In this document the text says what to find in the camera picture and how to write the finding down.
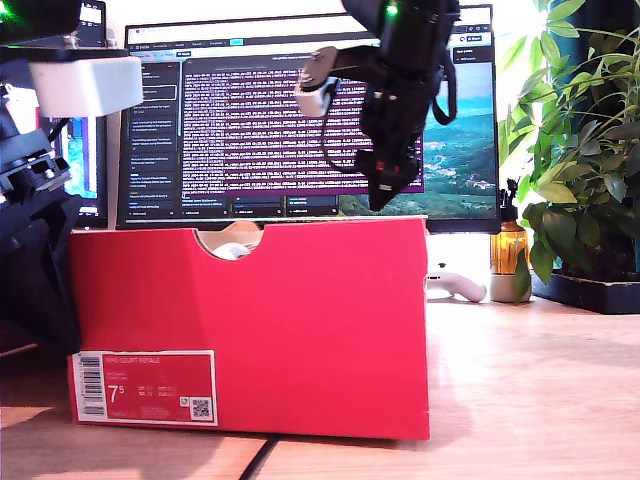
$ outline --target size number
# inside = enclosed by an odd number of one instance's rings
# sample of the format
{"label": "size number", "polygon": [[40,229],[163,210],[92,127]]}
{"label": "size number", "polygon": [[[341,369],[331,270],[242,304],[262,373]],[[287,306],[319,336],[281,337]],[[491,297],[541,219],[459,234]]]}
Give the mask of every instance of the size number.
{"label": "size number", "polygon": [[107,388],[111,390],[111,403],[116,401],[116,394],[124,394],[124,385],[107,385]]}

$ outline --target black mechanical part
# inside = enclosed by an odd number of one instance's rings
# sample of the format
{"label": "black mechanical part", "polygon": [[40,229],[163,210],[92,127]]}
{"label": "black mechanical part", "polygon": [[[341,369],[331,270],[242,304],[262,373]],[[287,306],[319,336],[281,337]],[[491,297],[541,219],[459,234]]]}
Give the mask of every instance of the black mechanical part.
{"label": "black mechanical part", "polygon": [[[414,144],[429,109],[433,106],[436,121],[443,125],[457,113],[455,68],[447,43],[460,17],[458,0],[391,2],[343,0],[347,13],[378,37],[380,46],[320,49],[300,84],[301,90],[313,92],[329,78],[367,83],[360,128],[371,138],[373,150],[357,152],[354,170],[369,181],[373,211],[382,210],[421,174]],[[389,14],[389,5],[395,13]],[[443,81],[448,84],[448,114],[435,101]]]}
{"label": "black mechanical part", "polygon": [[81,347],[68,240],[82,200],[41,130],[20,135],[0,106],[0,324],[65,355]]}

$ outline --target wooden desk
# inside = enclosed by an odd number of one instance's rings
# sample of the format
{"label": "wooden desk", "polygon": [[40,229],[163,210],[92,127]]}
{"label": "wooden desk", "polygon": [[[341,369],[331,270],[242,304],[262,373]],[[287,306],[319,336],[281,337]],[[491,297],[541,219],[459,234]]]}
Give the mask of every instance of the wooden desk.
{"label": "wooden desk", "polygon": [[[434,301],[428,327],[430,442],[287,437],[257,478],[640,477],[640,316]],[[264,442],[76,426],[63,359],[0,369],[3,479],[236,479]]]}

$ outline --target plant pot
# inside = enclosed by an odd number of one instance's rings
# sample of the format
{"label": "plant pot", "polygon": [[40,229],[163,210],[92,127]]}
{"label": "plant pot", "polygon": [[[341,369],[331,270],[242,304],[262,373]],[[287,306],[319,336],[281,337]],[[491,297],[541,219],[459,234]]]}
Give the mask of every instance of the plant pot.
{"label": "plant pot", "polygon": [[597,282],[567,277],[559,271],[551,275],[549,285],[531,272],[533,294],[606,315],[640,313],[640,275],[630,274],[628,282]]}

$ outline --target monitor screen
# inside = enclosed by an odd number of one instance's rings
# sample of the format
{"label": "monitor screen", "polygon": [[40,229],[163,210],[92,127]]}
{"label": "monitor screen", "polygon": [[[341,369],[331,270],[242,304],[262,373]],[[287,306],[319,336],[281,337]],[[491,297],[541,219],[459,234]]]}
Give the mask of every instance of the monitor screen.
{"label": "monitor screen", "polygon": [[[346,14],[128,26],[142,59],[144,102],[123,112],[118,227],[222,228],[257,222],[423,216],[431,231],[495,231],[498,220],[495,55],[491,7],[463,8],[450,41],[458,118],[429,115],[418,178],[381,212],[367,181],[324,161],[322,119],[294,88],[323,46],[377,45]],[[366,85],[343,81],[326,131],[349,165],[370,146],[359,128]],[[446,85],[439,102],[446,105]]]}
{"label": "monitor screen", "polygon": [[[77,39],[81,47],[106,46],[104,2],[82,3]],[[51,37],[21,45],[62,48],[64,43],[62,37]],[[14,89],[11,103],[11,114],[21,133],[41,128],[48,134],[60,120],[40,115],[31,89]],[[71,167],[65,190],[83,198],[77,227],[107,227],[106,135],[106,118],[72,118],[53,142],[55,154],[64,157]]]}

